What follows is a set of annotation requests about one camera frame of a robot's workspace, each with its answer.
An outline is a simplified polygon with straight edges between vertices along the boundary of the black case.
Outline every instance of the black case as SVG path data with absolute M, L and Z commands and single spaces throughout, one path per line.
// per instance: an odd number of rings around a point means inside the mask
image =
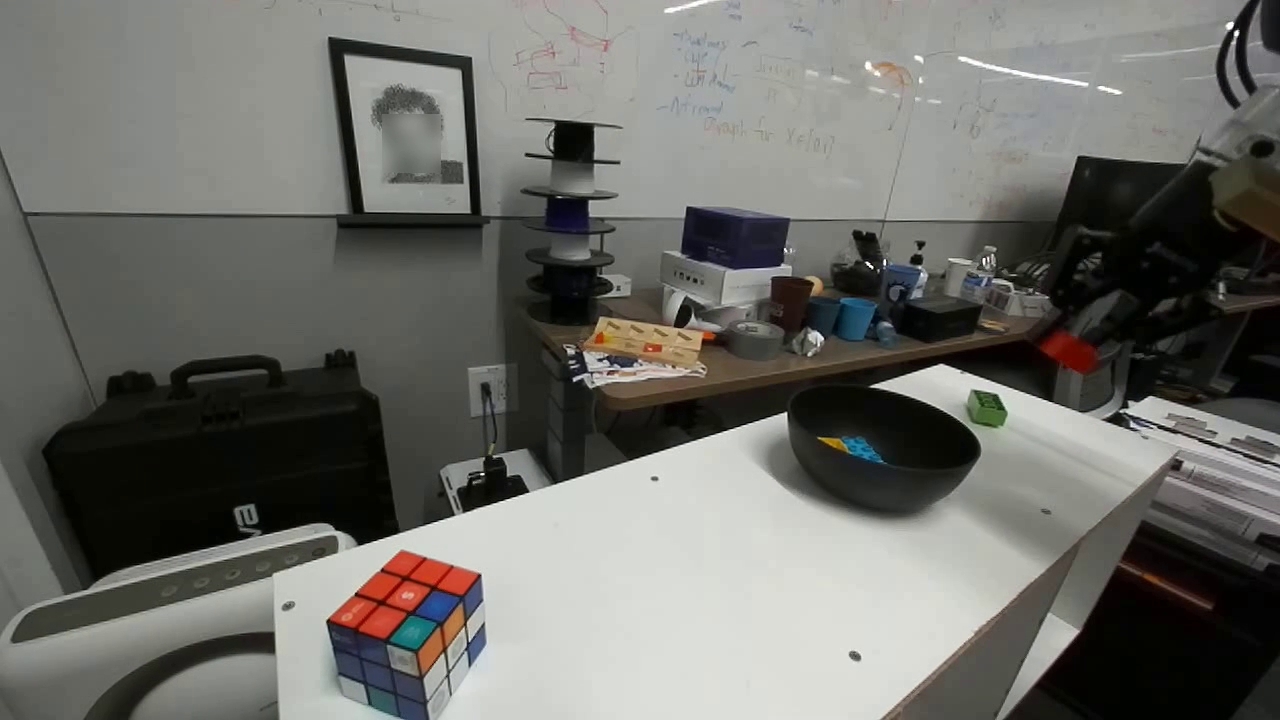
M 316 521 L 357 541 L 395 532 L 380 403 L 353 352 L 306 370 L 197 360 L 166 388 L 110 376 L 107 403 L 61 427 L 42 459 L 96 577 Z
M 896 323 L 896 333 L 932 342 L 932 339 L 976 333 L 981 310 L 983 306 L 967 304 L 967 300 L 926 297 L 926 300 L 913 300 L 909 306 L 900 306 L 892 315 L 892 323 Z

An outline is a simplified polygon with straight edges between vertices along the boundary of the black bowl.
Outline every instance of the black bowl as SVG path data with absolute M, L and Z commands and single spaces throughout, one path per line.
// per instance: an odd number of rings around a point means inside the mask
M 981 454 L 976 434 L 938 406 L 874 388 L 805 388 L 789 406 L 793 450 L 837 498 L 909 516 L 949 495 Z M 821 434 L 858 438 L 865 454 Z

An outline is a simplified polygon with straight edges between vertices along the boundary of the framed picture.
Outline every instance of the framed picture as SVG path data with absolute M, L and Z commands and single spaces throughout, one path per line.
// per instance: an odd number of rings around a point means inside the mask
M 470 61 L 328 40 L 353 217 L 478 218 Z

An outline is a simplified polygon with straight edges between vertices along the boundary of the hard case handle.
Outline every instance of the hard case handle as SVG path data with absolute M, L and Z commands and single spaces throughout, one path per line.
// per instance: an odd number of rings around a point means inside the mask
M 270 354 L 211 354 L 211 360 L 190 360 L 181 363 L 166 384 L 174 392 L 188 392 L 197 376 L 227 376 L 227 370 L 263 370 L 268 384 L 285 384 L 285 367 Z

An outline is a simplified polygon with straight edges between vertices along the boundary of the white countertop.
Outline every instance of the white countertop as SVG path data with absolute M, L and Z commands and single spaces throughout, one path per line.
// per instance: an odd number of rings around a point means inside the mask
M 879 388 L 964 418 L 995 384 L 926 367 Z M 489 651 L 448 720 L 884 715 L 1173 459 L 995 392 L 1008 423 L 976 427 L 971 475 L 909 521 L 830 503 L 772 417 L 290 568 L 280 713 L 377 715 L 337 697 L 325 617 L 410 548 L 483 570 Z

